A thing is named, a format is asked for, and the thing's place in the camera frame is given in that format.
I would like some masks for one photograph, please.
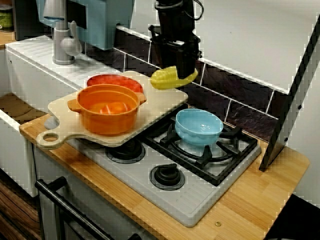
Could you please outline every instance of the sink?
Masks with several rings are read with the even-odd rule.
[[[14,93],[21,100],[48,113],[48,104],[83,87],[90,76],[119,73],[84,54],[74,64],[52,61],[53,41],[40,36],[6,44],[0,50],[0,97]],[[35,197],[36,175],[32,144],[19,132],[19,123],[0,110],[0,168],[28,194]]]

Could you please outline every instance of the oven handle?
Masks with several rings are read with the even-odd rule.
[[[46,184],[43,179],[39,179],[35,182],[35,187],[97,240],[114,240],[109,234],[56,192],[67,184],[67,179],[61,176],[49,184]],[[137,238],[136,234],[128,240],[130,239],[141,240],[140,237]]]

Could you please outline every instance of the burner grate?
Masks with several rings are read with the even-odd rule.
[[[220,134],[221,138],[230,139],[233,141],[232,145],[225,144],[223,142],[217,142],[217,145],[226,152],[226,155],[214,158],[212,157],[212,152],[209,146],[206,146],[203,151],[202,156],[195,156],[191,153],[185,154],[183,149],[179,149],[179,146],[175,144],[180,137],[175,132],[174,123],[176,114],[186,109],[188,106],[182,105],[177,108],[175,111],[171,112],[167,116],[165,116],[162,120],[156,122],[155,124],[148,127],[145,131],[140,133],[137,137],[172,161],[181,165],[185,169],[194,173],[198,177],[206,180],[207,182],[213,184],[214,186],[218,186],[236,167],[245,157],[257,146],[258,141],[250,137],[244,133],[242,133],[241,128],[231,128],[228,125],[223,125],[223,132]],[[157,142],[155,138],[158,138],[163,133],[168,132],[167,136],[162,138],[160,142]],[[248,145],[242,151],[239,151],[239,141],[246,142]],[[190,156],[190,159],[196,160],[196,163],[190,162],[185,156]],[[219,174],[212,174],[211,172],[206,170],[206,165],[208,163],[216,163],[221,162],[226,159],[232,158],[231,161],[226,162],[225,168]]]
[[[181,140],[181,138],[175,131],[174,122],[169,126],[167,136],[161,139],[160,144],[162,144],[164,147],[168,147],[169,145],[171,145],[176,151],[178,151],[182,155],[196,160],[196,166],[198,166],[199,168],[204,168],[208,163],[218,163],[238,156],[240,154],[240,151],[238,150],[238,135],[241,133],[242,129],[239,127],[236,127],[230,131],[228,131],[226,128],[223,129],[223,132],[220,134],[220,138],[232,140],[233,146],[223,143],[221,141],[217,141],[216,145],[226,153],[225,155],[219,157],[213,157],[211,149],[208,145],[205,146],[202,156],[196,156],[179,147],[176,142]]]

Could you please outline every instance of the red plate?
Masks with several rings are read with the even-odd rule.
[[[93,76],[86,82],[86,85],[88,87],[98,84],[114,84],[131,89],[135,93],[144,92],[144,89],[142,88],[141,84],[138,83],[136,80],[116,74],[103,74]]]

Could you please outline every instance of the wooden countertop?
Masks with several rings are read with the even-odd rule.
[[[20,126],[33,144],[45,131],[45,115]],[[262,240],[289,199],[310,162],[286,147],[266,172],[259,165],[267,143],[259,140],[261,155],[192,228],[177,222],[109,172],[68,144],[44,150],[62,166],[161,240]]]
[[[5,48],[5,44],[16,42],[15,32],[0,31],[0,50]]]

